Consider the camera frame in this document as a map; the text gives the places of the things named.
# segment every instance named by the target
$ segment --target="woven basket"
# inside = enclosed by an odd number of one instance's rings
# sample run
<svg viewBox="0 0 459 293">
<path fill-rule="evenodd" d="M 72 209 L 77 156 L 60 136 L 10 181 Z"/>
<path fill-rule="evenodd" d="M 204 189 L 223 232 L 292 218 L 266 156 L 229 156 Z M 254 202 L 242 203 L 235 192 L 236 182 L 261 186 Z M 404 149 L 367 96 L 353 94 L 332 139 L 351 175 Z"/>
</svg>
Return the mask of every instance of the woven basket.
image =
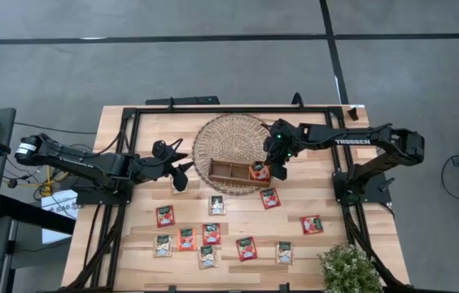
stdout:
<svg viewBox="0 0 459 293">
<path fill-rule="evenodd" d="M 195 137 L 192 154 L 195 171 L 206 184 L 227 195 L 249 195 L 260 189 L 257 186 L 211 181 L 208 171 L 210 159 L 245 164 L 264 161 L 266 153 L 262 146 L 269 132 L 260 125 L 262 123 L 253 116 L 229 114 L 218 116 L 201 128 Z"/>
</svg>

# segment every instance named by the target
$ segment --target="wooden table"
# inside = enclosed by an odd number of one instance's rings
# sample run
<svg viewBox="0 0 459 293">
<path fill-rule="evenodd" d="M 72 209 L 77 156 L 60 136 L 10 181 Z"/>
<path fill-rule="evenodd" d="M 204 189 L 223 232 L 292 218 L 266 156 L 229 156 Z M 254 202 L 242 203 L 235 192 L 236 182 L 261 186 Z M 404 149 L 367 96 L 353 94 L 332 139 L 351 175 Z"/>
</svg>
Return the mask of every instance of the wooden table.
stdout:
<svg viewBox="0 0 459 293">
<path fill-rule="evenodd" d="M 117 135 L 122 109 L 122 106 L 103 109 L 95 151 L 106 147 Z M 191 154 L 199 129 L 217 116 L 212 113 L 144 114 L 138 129 L 136 152 L 148 156 L 154 141 L 162 139 L 171 143 L 177 138 L 184 138 L 178 151 Z M 326 123 L 324 115 L 318 113 L 259 113 L 253 116 L 268 124 L 278 118 L 293 125 L 300 122 Z M 346 126 L 355 128 L 369 125 L 363 107 L 358 108 L 358 116 L 360 119 L 353 121 L 346 115 Z M 338 122 L 335 120 L 333 125 L 338 125 Z M 339 154 L 341 165 L 346 168 L 341 147 Z M 355 163 L 363 164 L 376 156 L 376 150 L 373 146 L 354 146 L 352 156 Z M 208 196 L 218 193 L 204 184 L 193 168 L 186 173 L 190 181 L 189 192 L 185 195 L 172 195 L 169 178 L 136 186 L 132 203 L 126 209 L 115 290 L 165 290 L 168 285 L 177 285 L 178 290 L 277 290 L 279 284 L 286 282 L 291 284 L 292 290 L 324 289 L 317 254 L 328 251 L 336 243 L 347 242 L 342 211 L 335 202 L 330 178 L 334 171 L 331 152 L 303 151 L 287 164 L 287 169 L 287 180 L 273 179 L 272 182 L 282 201 L 281 207 L 265 211 L 258 192 L 239 197 L 226 195 L 226 216 L 208 215 Z M 173 205 L 177 222 L 173 226 L 157 228 L 155 208 L 169 204 Z M 376 203 L 367 203 L 364 207 L 374 250 L 397 278 L 408 283 L 392 215 Z M 63 275 L 63 286 L 73 281 L 82 269 L 94 210 L 95 206 L 80 210 Z M 103 211 L 99 211 L 90 254 L 93 254 L 97 245 L 102 214 Z M 300 217 L 315 214 L 321 215 L 325 233 L 303 235 Z M 171 258 L 153 258 L 153 239 L 157 234 L 171 234 L 175 246 L 177 230 L 193 227 L 198 231 L 199 244 L 202 243 L 201 225 L 206 222 L 221 223 L 222 244 L 217 246 L 218 268 L 199 270 L 196 251 L 174 249 Z M 240 262 L 235 240 L 247 236 L 254 236 L 259 258 Z M 274 246 L 278 240 L 293 243 L 294 265 L 275 264 Z M 108 257 L 105 256 L 103 260 L 100 285 L 106 280 Z"/>
</svg>

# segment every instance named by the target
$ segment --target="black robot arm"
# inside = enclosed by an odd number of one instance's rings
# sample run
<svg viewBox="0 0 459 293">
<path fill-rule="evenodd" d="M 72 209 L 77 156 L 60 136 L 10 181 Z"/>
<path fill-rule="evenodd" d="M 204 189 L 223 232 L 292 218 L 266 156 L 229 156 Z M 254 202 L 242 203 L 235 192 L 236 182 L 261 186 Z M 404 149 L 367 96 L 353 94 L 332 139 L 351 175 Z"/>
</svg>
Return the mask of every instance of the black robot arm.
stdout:
<svg viewBox="0 0 459 293">
<path fill-rule="evenodd" d="M 170 146 L 164 141 L 154 142 L 154 157 L 140 158 L 137 154 L 91 153 L 65 146 L 44 133 L 21 138 L 15 153 L 18 163 L 27 166 L 49 165 L 94 182 L 102 191 L 116 193 L 125 183 L 140 184 L 173 176 L 177 190 L 184 190 L 188 178 L 184 172 L 193 164 L 173 167 L 172 163 L 187 157 L 176 153 L 181 139 Z"/>
<path fill-rule="evenodd" d="M 425 139 L 407 129 L 393 129 L 390 124 L 361 129 L 332 129 L 326 125 L 301 123 L 295 127 L 279 119 L 264 125 L 269 136 L 264 141 L 266 164 L 272 165 L 272 175 L 287 178 L 284 164 L 305 149 L 323 150 L 336 145 L 369 145 L 385 153 L 365 164 L 354 164 L 347 173 L 347 188 L 357 195 L 365 193 L 371 177 L 399 164 L 412 166 L 423 161 Z"/>
</svg>

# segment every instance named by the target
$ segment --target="food package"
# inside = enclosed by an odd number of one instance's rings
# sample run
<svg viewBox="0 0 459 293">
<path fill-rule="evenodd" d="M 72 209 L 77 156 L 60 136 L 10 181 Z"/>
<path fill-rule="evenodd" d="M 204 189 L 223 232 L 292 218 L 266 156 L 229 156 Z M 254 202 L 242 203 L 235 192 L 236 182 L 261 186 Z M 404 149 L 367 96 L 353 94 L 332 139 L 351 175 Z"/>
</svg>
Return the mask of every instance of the food package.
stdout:
<svg viewBox="0 0 459 293">
<path fill-rule="evenodd" d="M 265 209 L 279 207 L 281 205 L 277 190 L 274 188 L 262 190 L 260 192 L 260 197 L 262 198 Z"/>
<path fill-rule="evenodd" d="M 303 216 L 300 218 L 302 221 L 302 229 L 304 234 L 323 233 L 324 226 L 321 224 L 320 216 Z"/>
<path fill-rule="evenodd" d="M 237 249 L 240 261 L 252 260 L 258 257 L 256 254 L 255 240 L 253 240 L 253 237 L 237 240 Z"/>
<path fill-rule="evenodd" d="M 257 181 L 269 181 L 269 168 L 262 162 L 255 162 L 249 166 L 251 178 Z"/>
<path fill-rule="evenodd" d="M 203 225 L 203 244 L 221 244 L 221 224 Z"/>
<path fill-rule="evenodd" d="M 199 250 L 200 269 L 216 268 L 218 266 L 215 248 L 211 245 L 201 247 Z"/>
<path fill-rule="evenodd" d="M 277 264 L 293 265 L 293 246 L 290 242 L 279 241 L 277 243 Z"/>
<path fill-rule="evenodd" d="M 177 250 L 194 251 L 195 250 L 195 229 L 180 229 L 177 232 Z"/>
<path fill-rule="evenodd" d="M 173 216 L 173 206 L 156 208 L 155 216 L 157 217 L 157 228 L 175 224 L 175 217 Z"/>
<path fill-rule="evenodd" d="M 226 214 L 226 201 L 224 196 L 210 196 L 208 202 L 208 213 L 210 216 L 224 216 Z"/>
<path fill-rule="evenodd" d="M 158 235 L 154 241 L 154 257 L 172 256 L 172 237 L 170 235 Z"/>
</svg>

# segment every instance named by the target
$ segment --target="green plant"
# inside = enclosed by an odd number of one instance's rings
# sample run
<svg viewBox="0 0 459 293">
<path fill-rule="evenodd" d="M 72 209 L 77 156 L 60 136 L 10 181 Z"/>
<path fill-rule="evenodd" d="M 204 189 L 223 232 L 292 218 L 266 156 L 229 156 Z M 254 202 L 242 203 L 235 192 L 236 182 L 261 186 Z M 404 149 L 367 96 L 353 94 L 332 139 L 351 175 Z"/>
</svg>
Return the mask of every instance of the green plant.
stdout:
<svg viewBox="0 0 459 293">
<path fill-rule="evenodd" d="M 374 268 L 374 258 L 354 245 L 335 245 L 318 255 L 326 277 L 325 293 L 379 293 L 382 285 Z"/>
</svg>

